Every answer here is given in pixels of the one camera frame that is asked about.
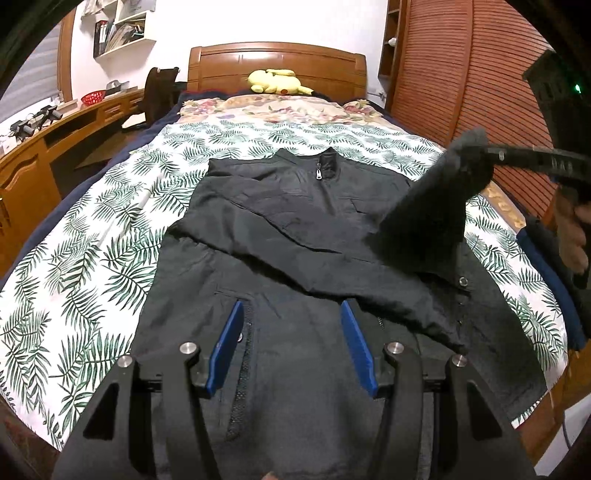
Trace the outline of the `person right hand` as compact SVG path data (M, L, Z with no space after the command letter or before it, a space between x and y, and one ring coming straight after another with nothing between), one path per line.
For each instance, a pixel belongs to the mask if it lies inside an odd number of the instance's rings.
M576 205L559 189L554 200L554 215L559 255L566 267L576 274L583 274L589 267L585 250L589 241L584 226L590 224L590 204Z

